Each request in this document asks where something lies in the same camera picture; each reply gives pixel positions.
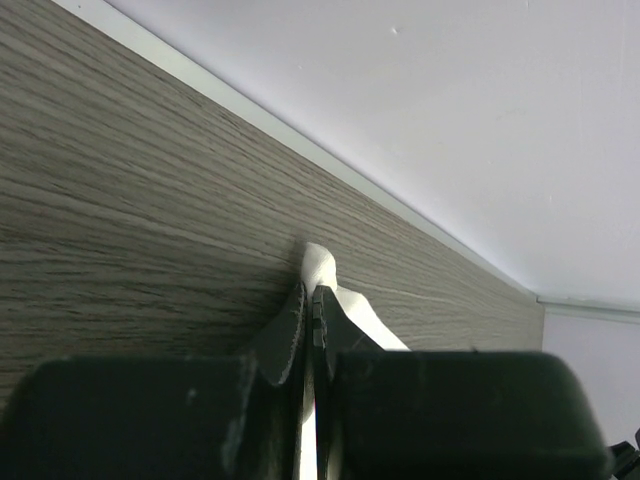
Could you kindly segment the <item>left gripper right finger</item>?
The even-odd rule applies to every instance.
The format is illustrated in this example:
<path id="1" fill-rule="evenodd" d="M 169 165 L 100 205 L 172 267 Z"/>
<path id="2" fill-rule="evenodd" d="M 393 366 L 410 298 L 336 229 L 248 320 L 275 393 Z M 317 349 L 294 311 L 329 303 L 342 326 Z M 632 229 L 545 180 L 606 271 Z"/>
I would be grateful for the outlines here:
<path id="1" fill-rule="evenodd" d="M 607 479 L 583 388 L 535 351 L 387 351 L 312 296 L 321 479 Z"/>

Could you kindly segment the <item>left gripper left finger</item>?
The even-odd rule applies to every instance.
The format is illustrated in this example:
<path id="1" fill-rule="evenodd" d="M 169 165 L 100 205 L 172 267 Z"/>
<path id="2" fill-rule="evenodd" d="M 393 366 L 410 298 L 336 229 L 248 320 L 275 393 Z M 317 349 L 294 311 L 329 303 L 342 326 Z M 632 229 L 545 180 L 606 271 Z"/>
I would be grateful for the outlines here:
<path id="1" fill-rule="evenodd" d="M 236 355 L 66 357 L 1 419 L 5 479 L 295 479 L 306 291 Z"/>

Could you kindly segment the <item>white Coca-Cola t-shirt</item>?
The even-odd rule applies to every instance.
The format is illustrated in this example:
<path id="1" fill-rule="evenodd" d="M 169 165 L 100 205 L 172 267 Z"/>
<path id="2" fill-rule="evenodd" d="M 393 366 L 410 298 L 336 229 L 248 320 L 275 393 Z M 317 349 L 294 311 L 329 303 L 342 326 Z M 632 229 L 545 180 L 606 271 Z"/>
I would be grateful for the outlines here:
<path id="1" fill-rule="evenodd" d="M 324 246 L 307 242 L 304 245 L 300 268 L 307 300 L 311 301 L 318 286 L 326 286 L 334 294 L 347 319 L 364 332 L 376 347 L 383 350 L 407 351 L 409 347 L 399 339 L 379 318 L 369 300 L 359 292 L 338 284 L 337 263 L 333 254 Z M 316 401 L 313 366 L 307 365 L 304 387 L 304 414 L 301 430 L 300 479 L 319 479 L 321 473 L 316 443 Z"/>

